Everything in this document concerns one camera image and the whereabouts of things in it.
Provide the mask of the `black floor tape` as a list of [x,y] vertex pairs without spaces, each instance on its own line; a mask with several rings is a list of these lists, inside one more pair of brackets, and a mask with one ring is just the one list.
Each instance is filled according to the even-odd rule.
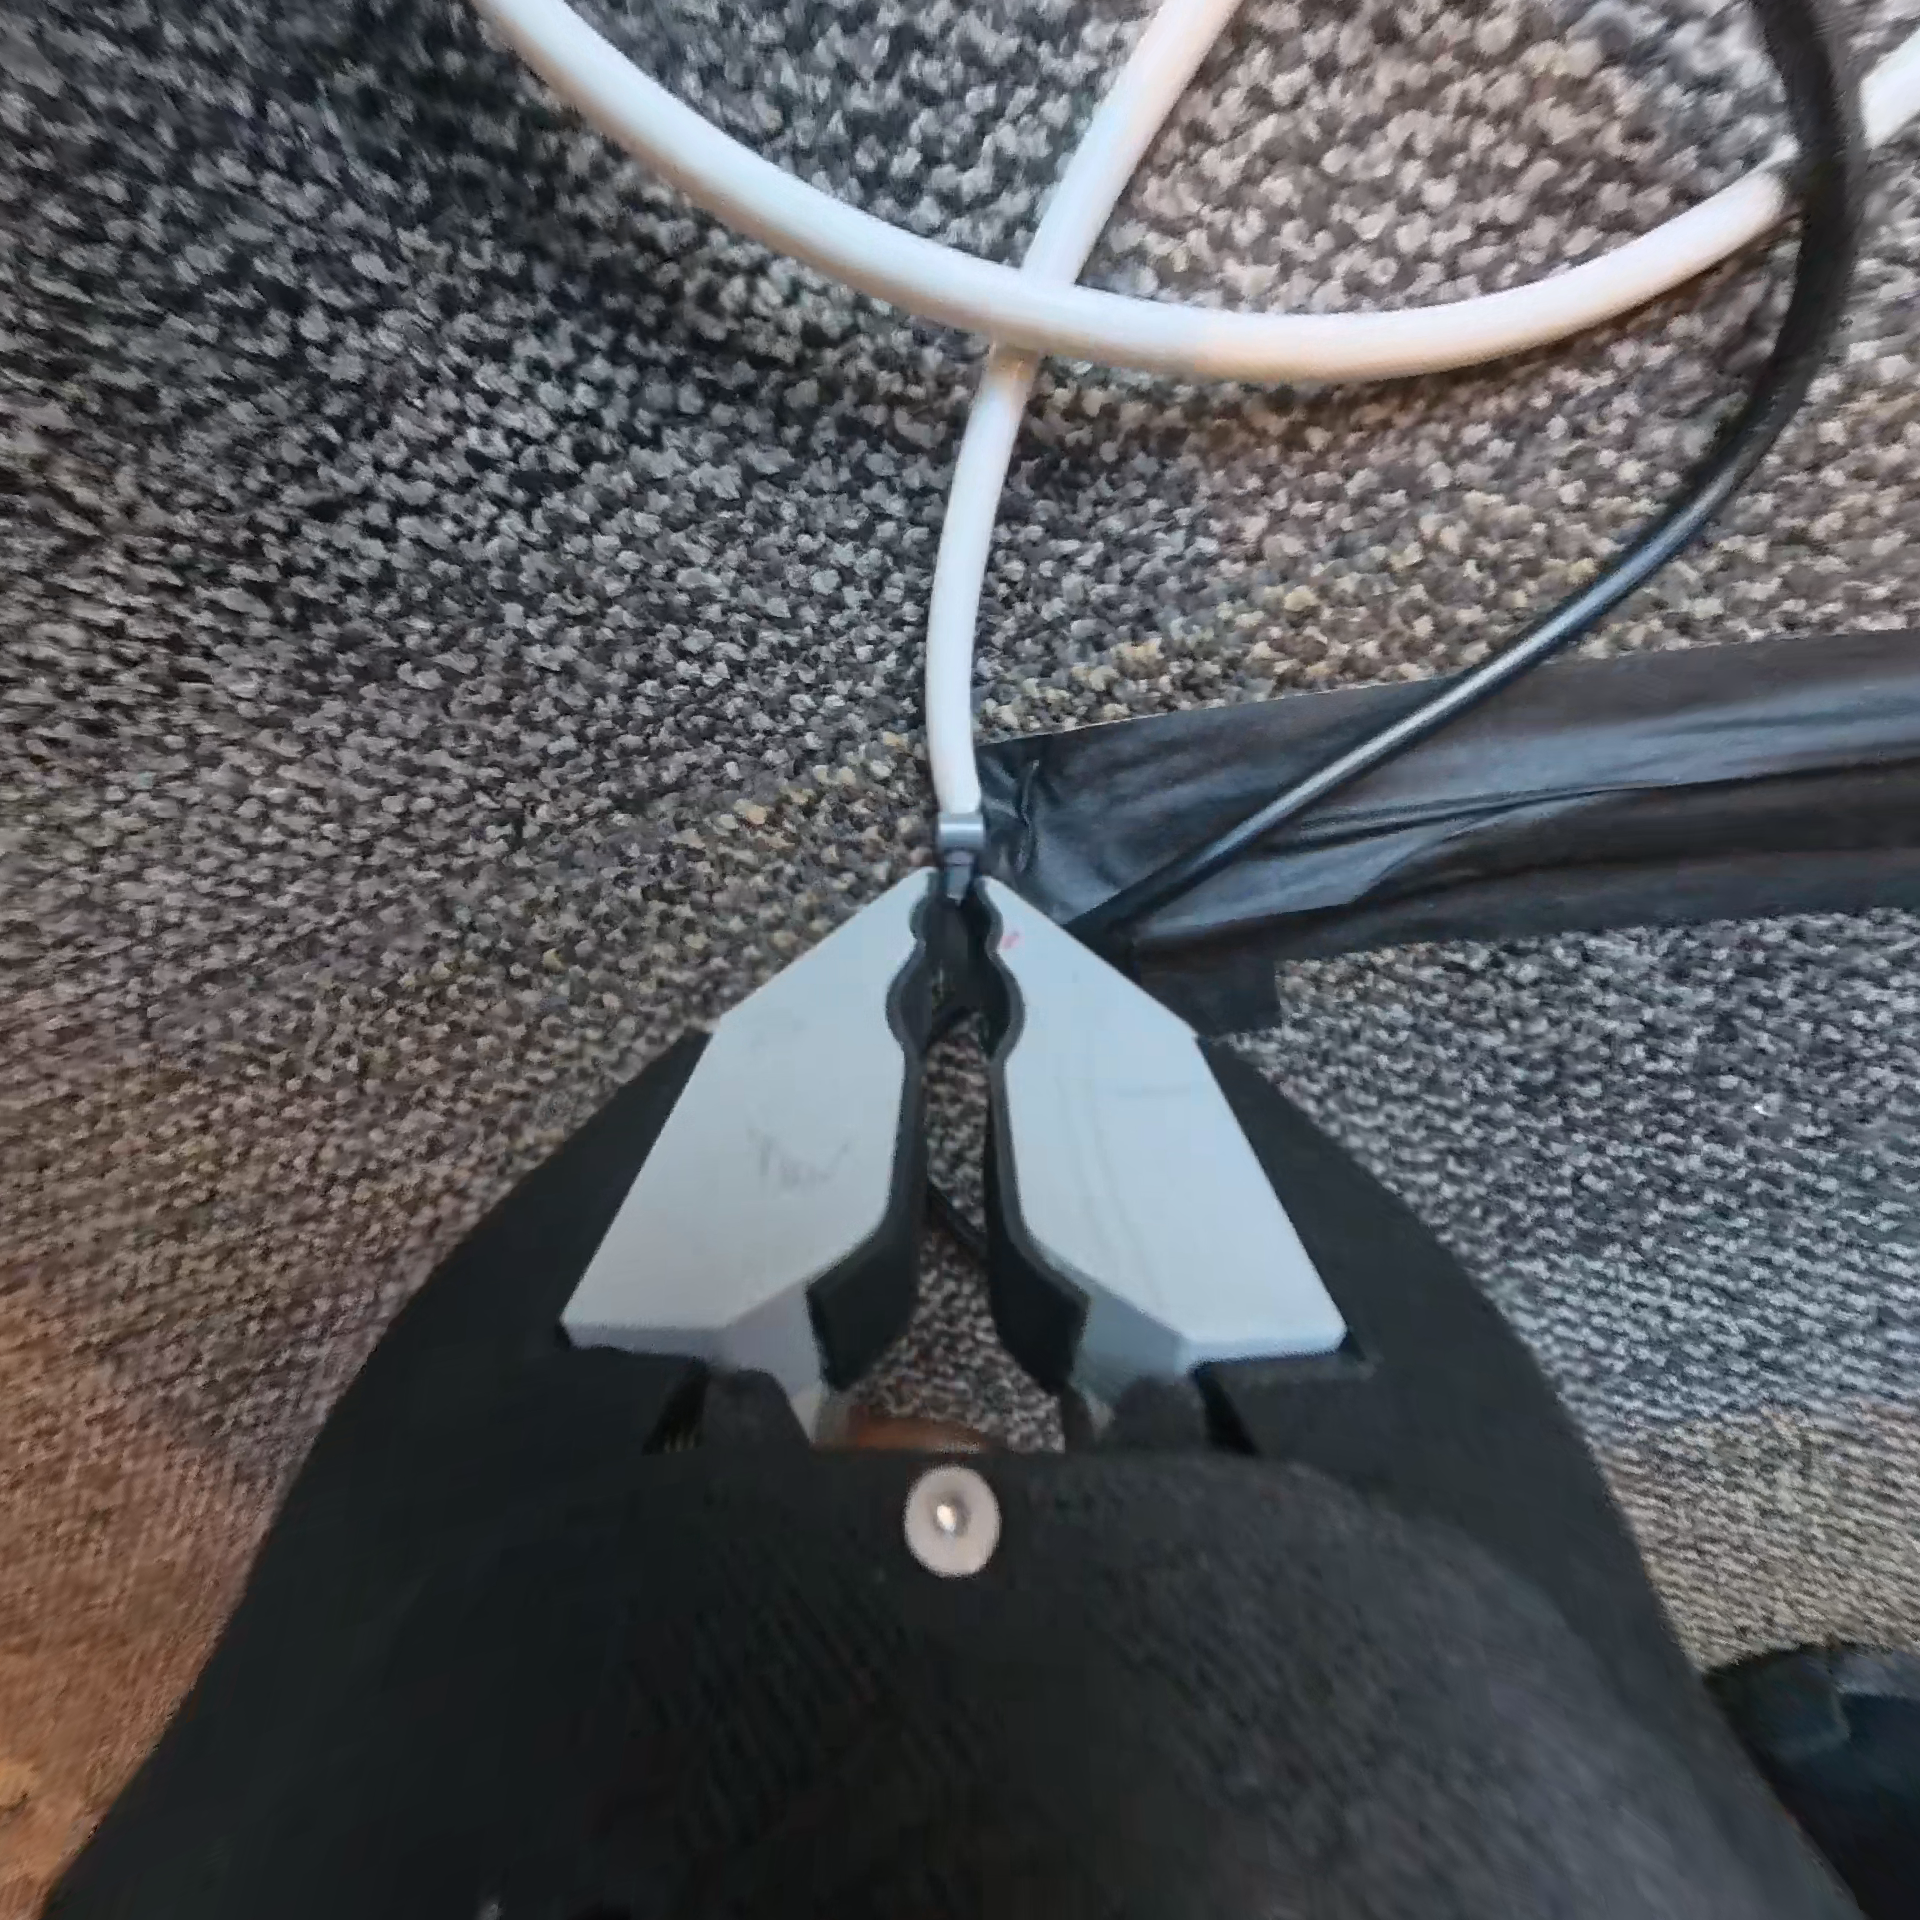
[[[993,872],[1067,924],[1425,690],[995,743]],[[1145,920],[1138,974],[1229,1035],[1281,1022],[1294,960],[1916,907],[1916,780],[1914,630],[1549,663]]]

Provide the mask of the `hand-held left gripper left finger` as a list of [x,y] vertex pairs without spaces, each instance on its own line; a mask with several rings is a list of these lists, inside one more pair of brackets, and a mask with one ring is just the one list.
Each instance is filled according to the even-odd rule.
[[901,1336],[941,899],[901,879],[699,1035],[568,1299],[576,1349],[763,1373],[824,1419]]

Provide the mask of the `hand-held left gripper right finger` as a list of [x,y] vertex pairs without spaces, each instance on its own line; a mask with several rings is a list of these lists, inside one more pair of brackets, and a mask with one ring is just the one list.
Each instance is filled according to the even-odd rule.
[[1000,879],[971,924],[1005,1350],[1108,1408],[1214,1362],[1337,1352],[1348,1324],[1189,1022]]

